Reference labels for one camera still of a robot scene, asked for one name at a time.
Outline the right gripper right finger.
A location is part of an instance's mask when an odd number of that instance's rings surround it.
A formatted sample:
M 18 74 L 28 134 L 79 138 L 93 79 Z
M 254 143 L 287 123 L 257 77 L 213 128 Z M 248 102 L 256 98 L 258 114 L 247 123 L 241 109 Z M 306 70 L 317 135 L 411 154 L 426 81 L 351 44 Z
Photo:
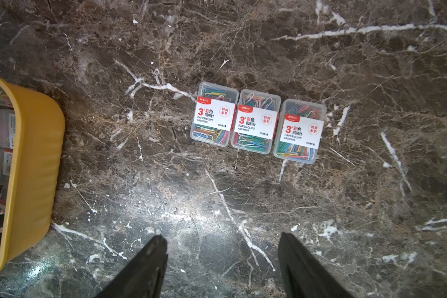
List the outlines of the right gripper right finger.
M 291 233 L 281 234 L 278 260 L 288 298 L 353 297 Z

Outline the paper clip box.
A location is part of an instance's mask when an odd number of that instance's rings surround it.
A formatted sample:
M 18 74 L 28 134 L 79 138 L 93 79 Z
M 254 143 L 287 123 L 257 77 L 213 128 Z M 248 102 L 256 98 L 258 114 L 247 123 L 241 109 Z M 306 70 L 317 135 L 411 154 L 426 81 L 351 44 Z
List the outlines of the paper clip box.
M 236 89 L 202 81 L 197 92 L 190 137 L 199 142 L 226 147 L 238 98 Z
M 285 100 L 279 114 L 273 155 L 303 164 L 315 163 L 326 112 L 323 104 Z
M 278 95 L 243 89 L 232 130 L 233 148 L 268 155 L 280 107 L 281 97 Z

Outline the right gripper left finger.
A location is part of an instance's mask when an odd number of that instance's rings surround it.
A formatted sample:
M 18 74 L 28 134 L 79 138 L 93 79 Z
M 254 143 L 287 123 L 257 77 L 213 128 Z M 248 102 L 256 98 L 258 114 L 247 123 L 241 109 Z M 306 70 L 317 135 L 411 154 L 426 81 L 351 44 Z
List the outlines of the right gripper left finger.
M 159 298 L 164 282 L 168 244 L 154 236 L 96 296 L 98 298 Z

